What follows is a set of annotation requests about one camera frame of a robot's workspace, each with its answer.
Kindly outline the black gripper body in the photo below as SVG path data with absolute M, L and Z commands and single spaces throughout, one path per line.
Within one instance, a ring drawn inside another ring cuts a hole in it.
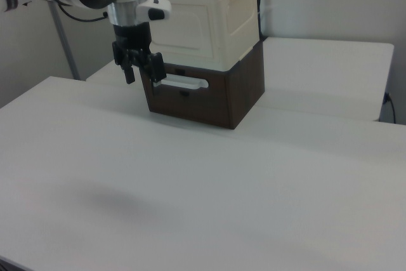
M 142 66 L 147 64 L 147 57 L 150 52 L 152 36 L 148 22 L 139 23 L 133 26 L 114 25 L 115 41 L 112 43 L 114 61 L 121 65 L 124 57 L 129 55 L 133 65 L 137 63 Z

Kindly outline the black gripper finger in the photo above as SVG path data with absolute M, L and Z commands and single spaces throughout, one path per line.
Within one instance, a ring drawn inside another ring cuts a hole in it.
M 167 77 L 164 61 L 161 53 L 151 53 L 147 56 L 149 76 L 151 81 L 152 91 L 156 86 L 161 84 L 161 81 Z
M 114 54 L 114 62 L 117 66 L 120 66 L 127 84 L 132 84 L 135 82 L 134 70 L 132 68 L 132 63 L 129 59 L 128 51 L 122 49 L 117 42 L 112 43 L 112 49 Z

